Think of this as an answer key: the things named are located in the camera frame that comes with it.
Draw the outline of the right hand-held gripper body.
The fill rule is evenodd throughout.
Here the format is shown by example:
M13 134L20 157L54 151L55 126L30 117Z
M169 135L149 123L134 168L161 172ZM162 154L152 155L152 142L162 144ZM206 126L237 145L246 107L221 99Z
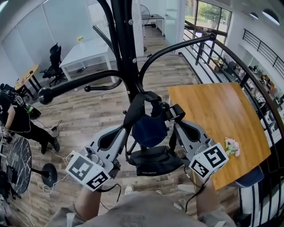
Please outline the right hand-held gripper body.
M185 165L200 178L210 178L229 161L222 145L210 138L200 125L182 120L174 124L174 132L185 151Z

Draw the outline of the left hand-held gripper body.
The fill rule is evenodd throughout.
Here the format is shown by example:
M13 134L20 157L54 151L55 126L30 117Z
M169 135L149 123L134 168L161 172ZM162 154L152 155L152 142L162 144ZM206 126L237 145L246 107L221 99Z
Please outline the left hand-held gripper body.
M81 151L73 150L70 153L66 172L89 190L100 189L120 170L118 156L127 138L127 130L122 125L103 129Z

